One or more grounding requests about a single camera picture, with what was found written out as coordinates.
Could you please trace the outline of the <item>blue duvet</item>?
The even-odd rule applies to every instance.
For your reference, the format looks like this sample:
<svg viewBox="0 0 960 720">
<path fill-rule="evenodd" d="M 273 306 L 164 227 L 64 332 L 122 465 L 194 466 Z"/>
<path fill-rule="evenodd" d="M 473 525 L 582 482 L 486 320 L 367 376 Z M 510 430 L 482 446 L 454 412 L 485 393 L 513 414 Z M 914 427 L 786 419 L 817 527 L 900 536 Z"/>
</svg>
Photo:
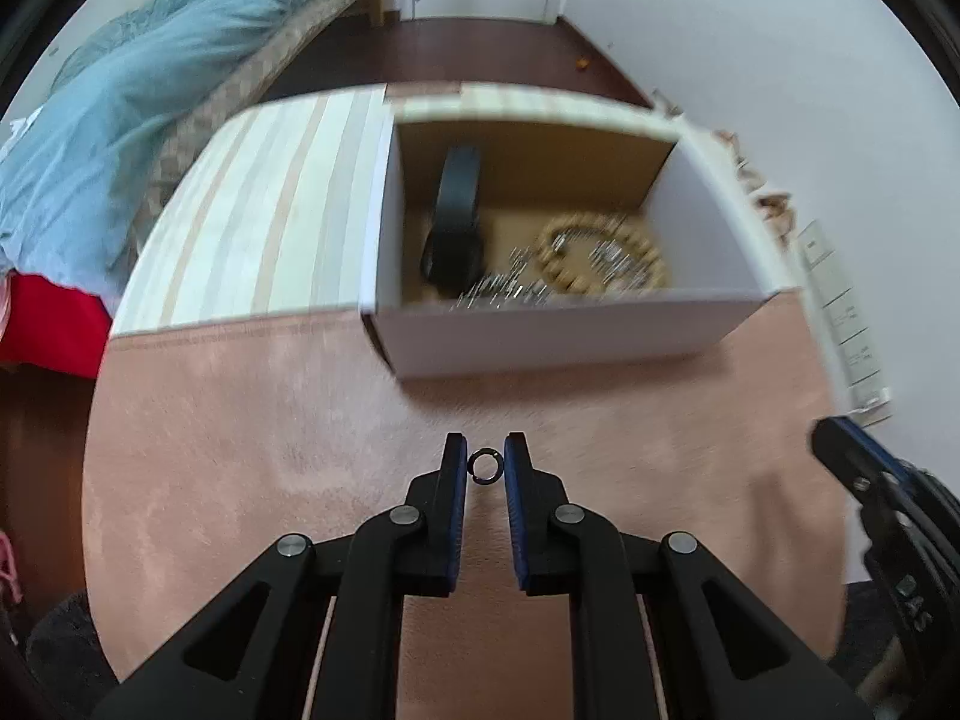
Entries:
<svg viewBox="0 0 960 720">
<path fill-rule="evenodd" d="M 103 301 L 179 119 L 309 0 L 148 0 L 93 32 L 2 158 L 2 268 Z"/>
</svg>

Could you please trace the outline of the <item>dark fuzzy cushion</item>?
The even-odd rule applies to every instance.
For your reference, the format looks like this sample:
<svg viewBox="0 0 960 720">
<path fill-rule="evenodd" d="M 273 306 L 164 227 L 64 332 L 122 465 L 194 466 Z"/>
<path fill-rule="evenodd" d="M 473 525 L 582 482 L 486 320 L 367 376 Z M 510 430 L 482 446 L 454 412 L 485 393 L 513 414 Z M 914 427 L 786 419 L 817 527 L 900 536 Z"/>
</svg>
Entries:
<svg viewBox="0 0 960 720">
<path fill-rule="evenodd" d="M 60 601 L 37 622 L 26 661 L 64 718 L 91 718 L 117 684 L 99 642 L 85 590 Z"/>
</svg>

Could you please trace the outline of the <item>striped table cloth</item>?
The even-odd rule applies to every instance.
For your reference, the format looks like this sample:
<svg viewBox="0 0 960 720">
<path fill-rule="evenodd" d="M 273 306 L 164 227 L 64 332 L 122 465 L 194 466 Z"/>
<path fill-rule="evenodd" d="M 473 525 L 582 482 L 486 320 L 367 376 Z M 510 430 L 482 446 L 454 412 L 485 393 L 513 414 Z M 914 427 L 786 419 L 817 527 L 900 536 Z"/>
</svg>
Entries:
<svg viewBox="0 0 960 720">
<path fill-rule="evenodd" d="M 494 83 L 370 85 L 252 107 L 213 135 L 143 241 L 113 337 L 356 307 L 374 168 L 392 124 L 585 125 L 690 145 L 778 294 L 793 275 L 736 171 L 732 138 L 587 94 Z"/>
</svg>

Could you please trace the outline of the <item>white cardboard box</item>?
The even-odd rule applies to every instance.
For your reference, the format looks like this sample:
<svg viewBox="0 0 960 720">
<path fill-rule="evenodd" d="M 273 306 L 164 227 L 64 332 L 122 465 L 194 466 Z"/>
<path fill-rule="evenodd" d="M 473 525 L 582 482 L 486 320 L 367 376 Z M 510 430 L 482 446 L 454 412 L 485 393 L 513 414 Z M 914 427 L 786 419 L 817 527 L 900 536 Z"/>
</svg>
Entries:
<svg viewBox="0 0 960 720">
<path fill-rule="evenodd" d="M 485 273 L 443 296 L 421 250 L 451 146 L 480 149 Z M 697 355 L 782 293 L 690 145 L 585 125 L 392 124 L 361 318 L 402 380 Z"/>
</svg>

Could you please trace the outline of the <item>black smart watch band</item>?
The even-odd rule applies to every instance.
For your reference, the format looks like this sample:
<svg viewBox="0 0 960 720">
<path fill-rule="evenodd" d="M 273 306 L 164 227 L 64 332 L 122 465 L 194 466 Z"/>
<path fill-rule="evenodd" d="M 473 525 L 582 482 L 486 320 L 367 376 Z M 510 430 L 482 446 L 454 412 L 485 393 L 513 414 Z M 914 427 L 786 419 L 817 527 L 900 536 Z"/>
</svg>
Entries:
<svg viewBox="0 0 960 720">
<path fill-rule="evenodd" d="M 446 153 L 420 259 L 423 280 L 443 296 L 469 291 L 485 273 L 477 210 L 481 165 L 477 146 L 455 145 Z"/>
</svg>

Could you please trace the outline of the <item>checkered mattress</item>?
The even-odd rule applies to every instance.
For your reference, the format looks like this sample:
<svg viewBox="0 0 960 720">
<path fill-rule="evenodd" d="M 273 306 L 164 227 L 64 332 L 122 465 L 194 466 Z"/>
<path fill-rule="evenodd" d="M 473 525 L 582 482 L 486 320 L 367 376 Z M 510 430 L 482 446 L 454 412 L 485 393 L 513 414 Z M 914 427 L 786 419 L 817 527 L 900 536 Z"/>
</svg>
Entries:
<svg viewBox="0 0 960 720">
<path fill-rule="evenodd" d="M 238 65 L 192 112 L 171 128 L 149 173 L 145 195 L 128 233 L 128 261 L 135 263 L 172 193 L 218 128 L 253 106 L 280 73 L 339 16 L 366 13 L 381 25 L 382 0 L 309 0 L 291 13 L 267 43 Z"/>
</svg>

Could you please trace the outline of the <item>white power strip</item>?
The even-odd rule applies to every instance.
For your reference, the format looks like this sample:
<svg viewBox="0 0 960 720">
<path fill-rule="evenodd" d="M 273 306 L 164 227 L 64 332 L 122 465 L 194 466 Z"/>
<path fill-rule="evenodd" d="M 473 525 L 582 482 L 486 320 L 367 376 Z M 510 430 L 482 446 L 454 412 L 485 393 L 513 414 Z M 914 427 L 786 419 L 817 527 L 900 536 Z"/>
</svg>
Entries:
<svg viewBox="0 0 960 720">
<path fill-rule="evenodd" d="M 796 249 L 818 338 L 838 371 L 844 413 L 861 427 L 875 426 L 892 416 L 892 390 L 853 280 L 820 221 L 797 234 Z"/>
</svg>

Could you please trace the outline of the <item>red bed sheet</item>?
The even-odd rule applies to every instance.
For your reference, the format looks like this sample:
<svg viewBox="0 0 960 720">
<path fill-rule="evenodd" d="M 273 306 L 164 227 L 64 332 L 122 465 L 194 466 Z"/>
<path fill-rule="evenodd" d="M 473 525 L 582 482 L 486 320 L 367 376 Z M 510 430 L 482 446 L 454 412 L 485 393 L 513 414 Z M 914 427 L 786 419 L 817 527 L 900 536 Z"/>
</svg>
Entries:
<svg viewBox="0 0 960 720">
<path fill-rule="evenodd" d="M 12 271 L 2 281 L 2 364 L 96 379 L 112 319 L 99 298 Z"/>
</svg>

